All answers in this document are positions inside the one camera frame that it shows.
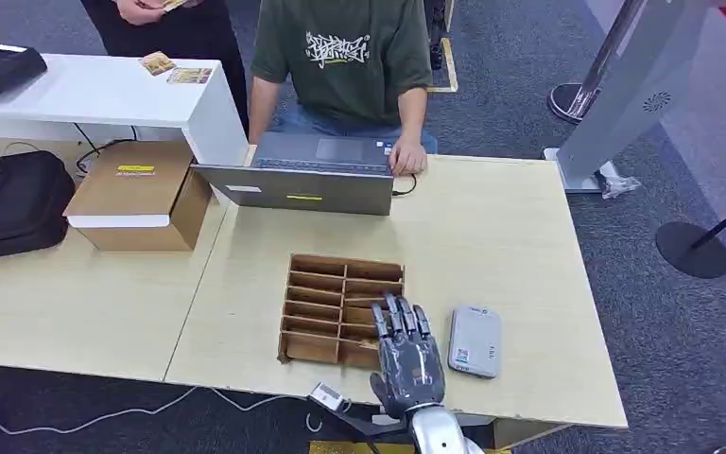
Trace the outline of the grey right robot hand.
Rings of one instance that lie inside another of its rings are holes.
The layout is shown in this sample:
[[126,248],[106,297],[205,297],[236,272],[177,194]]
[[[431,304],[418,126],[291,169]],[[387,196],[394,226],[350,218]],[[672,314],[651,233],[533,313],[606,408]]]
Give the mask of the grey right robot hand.
[[370,384],[386,414],[402,419],[417,408],[442,402],[445,375],[423,308],[391,292],[384,294],[384,301],[387,312],[371,304],[380,370],[370,375]]

